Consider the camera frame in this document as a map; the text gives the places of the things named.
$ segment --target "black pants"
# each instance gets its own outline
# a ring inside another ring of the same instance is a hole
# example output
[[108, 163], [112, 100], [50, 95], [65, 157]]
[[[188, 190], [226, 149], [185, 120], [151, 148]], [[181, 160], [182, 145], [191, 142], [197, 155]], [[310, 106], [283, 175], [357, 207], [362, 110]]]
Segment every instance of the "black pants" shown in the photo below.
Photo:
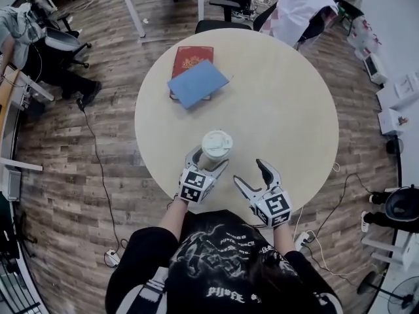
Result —
[[22, 71], [30, 76], [32, 80], [38, 77], [39, 71], [41, 70], [41, 59], [39, 55], [42, 58], [42, 71], [39, 80], [61, 87], [63, 90], [62, 97], [64, 99], [69, 99], [71, 94], [77, 91], [84, 96], [94, 91], [96, 86], [94, 81], [80, 77], [74, 72], [59, 66], [64, 56], [63, 52], [47, 46], [44, 39], [29, 45], [26, 64]]
[[[374, 198], [373, 203], [380, 205], [387, 201], [387, 198], [391, 193], [383, 192], [373, 192]], [[419, 232], [419, 221], [415, 220], [412, 222], [401, 222], [394, 221], [387, 217], [385, 213], [367, 213], [364, 216], [364, 221], [366, 223], [374, 223], [381, 227], [390, 227], [397, 230], [404, 230], [405, 232], [418, 233]]]

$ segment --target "person sitting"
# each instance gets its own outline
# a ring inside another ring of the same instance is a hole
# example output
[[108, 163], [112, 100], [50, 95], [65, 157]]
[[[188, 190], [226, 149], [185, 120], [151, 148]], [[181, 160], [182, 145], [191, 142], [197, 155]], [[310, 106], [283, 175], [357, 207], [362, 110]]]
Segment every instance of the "person sitting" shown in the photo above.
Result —
[[373, 192], [369, 201], [375, 205], [386, 204], [394, 194], [393, 205], [388, 208], [393, 215], [387, 213], [361, 214], [361, 231], [366, 233], [370, 224], [377, 224], [381, 227], [390, 227], [396, 230], [404, 230], [410, 233], [419, 233], [419, 210], [417, 207], [419, 190], [414, 188], [400, 188], [394, 192]]
[[273, 229], [272, 246], [234, 213], [192, 214], [188, 204], [175, 197], [157, 227], [132, 234], [107, 287], [107, 314], [343, 313], [295, 250], [288, 223]]
[[7, 65], [12, 63], [35, 82], [41, 80], [61, 87], [64, 99], [79, 91], [82, 102], [88, 105], [101, 90], [99, 81], [60, 67], [62, 51], [47, 46], [41, 28], [26, 13], [12, 7], [0, 9], [0, 51], [3, 53], [1, 80]]

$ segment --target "book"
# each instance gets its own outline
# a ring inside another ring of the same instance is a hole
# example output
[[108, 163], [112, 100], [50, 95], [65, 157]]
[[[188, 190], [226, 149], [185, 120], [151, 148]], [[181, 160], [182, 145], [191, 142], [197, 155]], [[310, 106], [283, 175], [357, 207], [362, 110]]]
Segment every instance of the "book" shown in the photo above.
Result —
[[204, 60], [169, 80], [168, 86], [183, 108], [188, 109], [227, 83], [228, 79], [209, 60]]
[[[213, 63], [213, 59], [214, 48], [212, 46], [180, 46], [177, 48], [175, 62], [173, 64], [172, 79], [201, 61], [209, 60]], [[178, 100], [172, 91], [170, 91], [169, 96], [173, 100]]]

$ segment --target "round table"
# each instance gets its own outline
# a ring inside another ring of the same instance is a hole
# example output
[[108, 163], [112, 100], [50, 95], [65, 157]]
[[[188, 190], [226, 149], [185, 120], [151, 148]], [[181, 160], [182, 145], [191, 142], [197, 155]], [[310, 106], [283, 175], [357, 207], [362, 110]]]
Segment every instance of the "round table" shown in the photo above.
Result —
[[[169, 98], [167, 82], [178, 46], [214, 47], [213, 64], [230, 81], [210, 101], [189, 110]], [[266, 188], [255, 160], [267, 161], [280, 172], [296, 211], [323, 186], [338, 148], [335, 104], [313, 65], [285, 43], [244, 29], [206, 31], [167, 50], [141, 85], [135, 128], [145, 165], [171, 197], [178, 191], [188, 152], [210, 130], [230, 134], [228, 167], [204, 203], [190, 210], [228, 209], [250, 224], [261, 221], [233, 175], [253, 188]]]

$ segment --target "black t-shirt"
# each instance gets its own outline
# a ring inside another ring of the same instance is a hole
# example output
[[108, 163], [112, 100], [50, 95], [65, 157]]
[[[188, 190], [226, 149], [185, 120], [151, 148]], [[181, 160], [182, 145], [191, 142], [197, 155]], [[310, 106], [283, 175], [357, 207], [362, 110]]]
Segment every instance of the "black t-shirt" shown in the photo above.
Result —
[[257, 313], [263, 309], [261, 299], [247, 278], [247, 263], [255, 253], [275, 258], [284, 275], [300, 278], [313, 293], [334, 294], [301, 253], [292, 251], [284, 259], [235, 214], [187, 213], [180, 244], [159, 227], [132, 234], [109, 281], [106, 311], [116, 313], [127, 293], [152, 279], [162, 266], [169, 267], [168, 313]]

